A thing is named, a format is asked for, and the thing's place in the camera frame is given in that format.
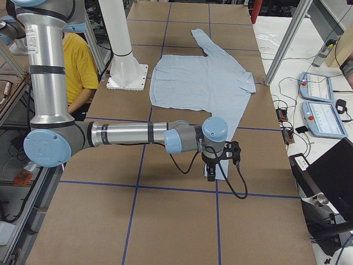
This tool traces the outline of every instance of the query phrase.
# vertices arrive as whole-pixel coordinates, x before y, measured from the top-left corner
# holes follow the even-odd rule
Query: red object
[[[258,15],[261,10],[261,6],[263,5],[263,0],[256,0],[254,4],[254,9],[252,11],[252,23],[255,24],[256,19],[258,18]]]

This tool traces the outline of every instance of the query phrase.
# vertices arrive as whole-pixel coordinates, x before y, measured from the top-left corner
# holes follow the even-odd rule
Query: white desk
[[[258,17],[256,24],[254,24],[254,31],[256,35],[256,40],[259,45],[259,50],[261,52],[261,57],[263,58],[263,65],[265,72],[268,71],[276,51],[279,47],[281,40],[286,32],[286,29],[291,21],[291,18],[275,18],[275,17]],[[285,58],[309,58],[315,56],[319,51],[320,47],[323,45],[323,40],[316,31],[316,28],[312,24],[311,20],[306,18],[304,19],[302,25],[300,26]],[[300,73],[302,72],[311,72],[311,73],[320,73],[327,76],[335,76],[341,74],[341,71],[338,68],[328,68],[325,63],[320,68],[310,66],[313,61],[312,59],[287,59],[283,60],[271,86],[271,94],[274,100],[278,98],[285,101],[288,106],[294,106],[295,102],[280,93],[279,82],[286,78],[292,77],[299,79]],[[294,128],[305,125],[306,122],[302,114],[302,102],[304,101],[300,94],[298,95],[298,81],[295,79],[285,79],[281,81],[281,92],[284,95],[297,99],[296,108],[291,107],[288,109],[288,118],[290,122],[294,125]],[[333,89],[337,91],[351,91],[347,80],[343,75],[331,78]],[[347,101],[348,113],[353,114],[353,93],[334,93],[335,100],[343,99]],[[342,119],[348,119],[346,114],[341,115]],[[353,122],[346,123],[345,129],[349,135],[349,139],[353,140]],[[311,144],[310,154],[307,156],[307,160],[312,163],[317,158],[319,158],[323,153],[329,150],[334,144],[339,140],[336,139],[327,139],[313,137],[313,135],[307,132],[308,138]],[[288,155],[294,155],[296,153],[304,153],[306,150],[306,144],[298,136],[294,136],[295,144],[289,145]],[[323,262],[330,258],[325,255],[321,248],[313,244],[315,255],[317,258],[318,264],[323,264]],[[331,258],[331,264],[334,264],[339,251],[336,251],[333,258]],[[341,256],[340,265],[349,265],[353,260],[353,248],[347,248],[344,250],[343,255]]]

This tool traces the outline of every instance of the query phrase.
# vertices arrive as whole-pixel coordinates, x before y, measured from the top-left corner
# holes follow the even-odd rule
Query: person
[[[6,11],[24,28],[10,0],[6,0]],[[83,121],[99,86],[97,67],[88,44],[75,33],[63,33],[63,55],[68,112],[75,120]]]

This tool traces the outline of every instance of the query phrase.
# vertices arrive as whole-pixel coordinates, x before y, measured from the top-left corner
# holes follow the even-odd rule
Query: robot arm
[[[202,126],[190,126],[184,121],[103,125],[76,123],[67,107],[62,31],[83,31],[83,0],[12,2],[18,7],[17,18],[25,25],[35,95],[32,132],[24,141],[25,152],[32,161],[44,167],[55,167],[88,147],[163,142],[168,153],[202,152],[208,179],[212,181],[219,160],[236,157],[234,150],[227,148],[231,143],[225,148],[227,124],[217,117],[207,119]]]

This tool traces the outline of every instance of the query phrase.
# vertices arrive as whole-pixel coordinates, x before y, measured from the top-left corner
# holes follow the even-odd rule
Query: yellow shirt
[[[63,52],[67,102],[71,104],[84,88],[98,88],[97,67],[88,44],[75,33],[69,34],[65,40]]]

